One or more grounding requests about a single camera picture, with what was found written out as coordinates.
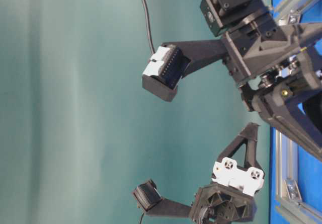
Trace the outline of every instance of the wire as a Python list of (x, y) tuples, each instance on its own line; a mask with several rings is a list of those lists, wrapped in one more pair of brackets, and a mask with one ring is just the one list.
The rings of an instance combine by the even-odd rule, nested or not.
[(139, 224), (141, 224), (141, 223), (142, 223), (142, 219), (143, 219), (143, 217), (144, 217), (144, 212), (142, 213), (142, 216), (141, 216), (141, 218), (140, 218)]
[(147, 32), (147, 39), (149, 41), (150, 50), (152, 54), (155, 54), (155, 49), (153, 46), (152, 36), (151, 36), (151, 25), (150, 25), (150, 16), (149, 11), (147, 9), (146, 0), (142, 0), (144, 13), (145, 13), (145, 24), (146, 24), (146, 32)]

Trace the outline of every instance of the white mounting bracket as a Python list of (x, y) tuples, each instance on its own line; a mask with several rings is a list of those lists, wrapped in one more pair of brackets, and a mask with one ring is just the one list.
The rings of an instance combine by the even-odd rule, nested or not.
[(237, 161), (230, 158), (223, 158), (222, 162), (215, 162), (212, 178), (213, 182), (234, 187), (242, 193), (254, 196), (256, 191), (264, 185), (264, 172), (258, 168), (250, 167), (247, 171), (237, 167)]

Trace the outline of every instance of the blue surface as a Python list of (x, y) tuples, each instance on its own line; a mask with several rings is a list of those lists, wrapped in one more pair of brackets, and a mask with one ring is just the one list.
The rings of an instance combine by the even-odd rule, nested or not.
[[(280, 0), (272, 0), (275, 7)], [(317, 3), (306, 12), (301, 22), (321, 22), (322, 21), (322, 2)], [(322, 41), (316, 44), (319, 53), (322, 53)], [(271, 223), (288, 223), (275, 209), (279, 203), (275, 200), (275, 132), (272, 129), (272, 148), (271, 148)], [(322, 211), (322, 163), (299, 147), (298, 151), (298, 185), (302, 194), (303, 201)]]
[[(301, 22), (321, 22), (322, 2), (314, 5), (307, 11)], [(322, 53), (322, 41), (315, 47)], [(322, 211), (322, 163), (308, 154), (301, 147), (298, 148), (298, 187), (302, 194), (303, 201), (315, 209)]]

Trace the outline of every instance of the white connector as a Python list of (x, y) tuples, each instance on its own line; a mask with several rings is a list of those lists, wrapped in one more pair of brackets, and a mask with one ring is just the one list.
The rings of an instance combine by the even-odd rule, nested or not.
[(162, 47), (160, 46), (156, 53), (153, 54), (150, 58), (150, 62), (145, 68), (143, 74), (150, 77), (150, 76), (158, 76), (159, 75), (159, 69), (163, 66), (165, 63), (163, 61), (165, 55), (170, 50), (170, 48)]

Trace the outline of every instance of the metal bracket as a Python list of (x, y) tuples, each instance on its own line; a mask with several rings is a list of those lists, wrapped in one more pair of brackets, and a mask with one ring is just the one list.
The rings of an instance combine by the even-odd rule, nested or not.
[(295, 180), (285, 180), (285, 186), (290, 201), (302, 202), (302, 196)]

